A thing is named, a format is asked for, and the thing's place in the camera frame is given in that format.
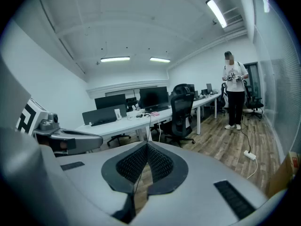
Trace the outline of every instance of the desk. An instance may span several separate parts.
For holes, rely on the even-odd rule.
[[[205,104],[211,102],[214,100],[215,102],[215,113],[214,113],[214,117],[216,118],[216,99],[220,96],[221,94],[215,94],[212,96],[209,96],[205,99],[202,100],[198,100],[193,102],[192,108],[193,109],[197,109],[197,134],[199,135],[201,132],[201,114],[200,114],[200,107],[204,106]],[[169,120],[172,118],[172,109],[169,108],[167,110],[163,110],[159,112],[160,115],[158,116],[152,116],[151,117],[151,125],[164,121],[164,120]],[[143,133],[142,133],[142,129],[145,128],[146,129],[146,136],[149,137],[149,140],[152,141],[151,138],[151,134],[149,134],[149,130],[150,130],[150,118],[148,116],[143,116],[142,118],[131,118],[130,120],[128,120],[126,117],[122,118],[119,121],[114,121],[111,123],[107,123],[107,124],[103,124],[103,125],[99,125],[99,126],[93,126],[91,127],[90,125],[82,125],[78,128],[76,128],[76,130],[81,131],[81,132],[86,132],[86,133],[92,133],[92,134],[96,134],[96,135],[100,135],[103,138],[107,138],[107,137],[112,137],[112,136],[116,136],[116,135],[120,135],[123,133],[127,133],[133,130],[137,131],[137,134],[139,136],[139,139],[141,141],[143,141]]]

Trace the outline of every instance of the wooden floor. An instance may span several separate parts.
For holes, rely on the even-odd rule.
[[[243,119],[242,131],[249,137],[251,152],[256,155],[258,169],[248,180],[254,183],[264,193],[266,193],[267,182],[279,167],[279,157],[276,143],[267,122],[263,118],[259,121],[253,117],[249,121]],[[226,130],[224,126],[228,124],[228,115],[219,114],[217,119],[209,115],[201,122],[201,134],[197,135],[196,118],[192,121],[193,132],[188,136],[194,138],[196,144],[189,141],[181,143],[182,148],[197,153],[214,157],[230,167],[232,170],[247,178],[256,169],[256,162],[243,155],[245,150],[249,150],[247,137],[236,128]],[[151,133],[153,141],[158,141],[156,131]],[[123,138],[120,140],[122,145],[139,141],[135,133],[130,134],[131,139]],[[161,142],[164,142],[164,135],[161,135]],[[109,149],[104,142],[101,150]],[[117,141],[112,142],[110,147],[117,147]],[[135,206],[137,213],[146,203],[147,188],[152,184],[152,177],[148,164],[145,166],[137,192],[135,194]]]

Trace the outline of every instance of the wall trim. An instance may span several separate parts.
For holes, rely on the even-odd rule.
[[[224,36],[221,36],[219,37],[218,39],[212,41],[211,43],[193,51],[192,53],[188,54],[187,56],[177,60],[176,62],[174,62],[172,65],[170,65],[167,70],[170,70],[171,68],[174,68],[176,67],[177,65],[179,65],[180,63],[183,63],[184,61],[186,61],[187,59],[201,53],[201,52],[204,52],[205,50],[209,49],[209,48],[212,48],[218,44],[221,44],[221,43],[224,43],[224,42],[227,42],[228,40],[231,40],[231,39],[234,39],[234,38],[237,38],[239,36],[243,36],[243,35],[246,35],[247,34],[247,29],[243,29],[243,30],[240,30],[240,31],[237,31],[237,32],[233,32],[231,34],[227,34],[227,35],[224,35]]]
[[[277,146],[277,149],[278,149],[278,155],[279,155],[280,164],[281,164],[284,161],[284,159],[285,159],[285,155],[283,153],[283,149],[282,149],[279,137],[278,137],[277,133],[275,132],[274,128],[272,127],[271,122],[266,117],[266,115],[264,114],[263,116],[265,117],[265,120],[268,122],[268,125],[269,125],[269,127],[270,127],[270,129],[271,129],[271,131],[273,133],[273,136],[274,136],[274,139],[275,139],[275,142],[276,142],[276,146]]]
[[[138,89],[143,87],[149,86],[166,86],[169,85],[169,79],[167,80],[150,80],[150,81],[133,81],[127,83],[120,83],[120,84],[112,84],[101,86],[93,89],[87,89],[86,92],[88,93],[91,99],[103,97],[105,93],[115,92],[119,90],[127,90],[127,89]]]

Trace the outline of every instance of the white wall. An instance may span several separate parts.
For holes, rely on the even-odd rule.
[[[177,84],[194,84],[199,93],[211,83],[213,89],[221,89],[222,70],[225,66],[224,52],[231,51],[234,59],[243,64],[257,62],[254,45],[246,35],[221,43],[207,49],[180,65],[168,70],[169,89],[171,92]]]
[[[86,92],[87,83],[53,59],[14,21],[1,38],[0,53],[31,97],[58,114],[61,127],[77,128],[83,124],[82,113],[96,109]]]
[[[127,67],[103,66],[99,70],[91,70],[87,74],[89,89],[109,86],[113,84],[123,84],[137,81],[166,80],[167,73],[165,69],[153,67],[151,69],[132,69]]]
[[[87,92],[90,98],[104,97],[106,93],[121,90],[169,85],[166,69],[159,66],[131,68],[122,65],[110,66],[109,63],[100,64],[100,66],[101,68],[90,70],[87,74]]]
[[[39,0],[25,0],[18,11],[16,11],[14,21],[33,41],[61,65],[82,80],[86,80],[85,74],[71,59],[55,35]]]

